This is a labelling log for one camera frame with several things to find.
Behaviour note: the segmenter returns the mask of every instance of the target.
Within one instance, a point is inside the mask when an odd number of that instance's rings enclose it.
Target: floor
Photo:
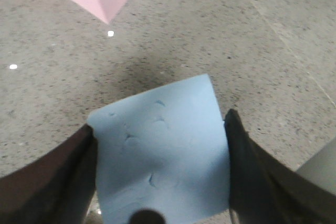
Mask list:
[[[110,25],[70,0],[0,3],[0,176],[91,110],[200,73],[291,169],[336,135],[336,0],[129,0]]]

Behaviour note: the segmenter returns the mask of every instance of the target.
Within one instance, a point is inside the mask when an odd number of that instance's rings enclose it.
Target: floor seam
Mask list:
[[[331,98],[331,96],[326,92],[326,90],[320,85],[320,83],[315,79],[315,77],[306,69],[306,67],[303,65],[303,63],[301,63],[301,61],[303,61],[303,59],[297,55],[291,48],[290,46],[281,38],[281,36],[279,36],[279,34],[276,32],[276,30],[273,28],[273,26],[271,25],[271,23],[269,22],[269,20],[260,12],[258,6],[254,3],[253,0],[248,0],[253,7],[257,10],[257,12],[259,13],[259,15],[262,17],[262,19],[264,20],[264,22],[270,27],[270,29],[272,29],[272,31],[277,35],[277,37],[281,40],[281,42],[284,44],[284,46],[286,47],[286,49],[296,58],[298,64],[300,64],[304,71],[306,72],[306,74],[308,75],[308,77],[318,86],[318,88],[323,92],[323,94],[328,98],[328,100],[331,102],[331,104],[333,105],[333,107],[336,109],[336,102]]]

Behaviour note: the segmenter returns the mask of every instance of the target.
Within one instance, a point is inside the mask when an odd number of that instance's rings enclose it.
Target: white speck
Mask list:
[[[11,65],[9,66],[9,69],[17,69],[17,64],[11,64]]]

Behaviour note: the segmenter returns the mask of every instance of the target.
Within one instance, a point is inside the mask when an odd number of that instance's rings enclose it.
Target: light blue foam sheet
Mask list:
[[[93,111],[97,192],[105,224],[143,208],[167,224],[228,208],[229,154],[208,75],[159,87]]]

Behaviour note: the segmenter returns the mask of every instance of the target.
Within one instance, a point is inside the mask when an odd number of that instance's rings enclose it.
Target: blue foam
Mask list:
[[[159,87],[93,111],[97,191],[105,224],[142,208],[167,224],[228,208],[229,153],[208,75]]]

